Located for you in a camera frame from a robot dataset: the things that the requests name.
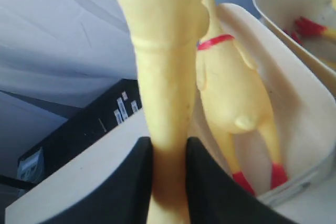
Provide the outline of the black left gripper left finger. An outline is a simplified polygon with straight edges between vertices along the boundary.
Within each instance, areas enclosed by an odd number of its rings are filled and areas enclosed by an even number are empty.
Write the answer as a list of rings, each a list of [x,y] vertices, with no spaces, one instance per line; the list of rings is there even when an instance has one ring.
[[[83,199],[46,223],[146,223],[152,190],[153,149],[139,138],[118,168]]]

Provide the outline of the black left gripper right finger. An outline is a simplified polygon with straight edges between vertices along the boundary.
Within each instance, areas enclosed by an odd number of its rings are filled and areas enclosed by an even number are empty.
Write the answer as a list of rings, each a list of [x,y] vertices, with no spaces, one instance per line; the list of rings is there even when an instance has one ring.
[[[292,223],[235,183],[196,137],[187,140],[186,192],[191,223]]]

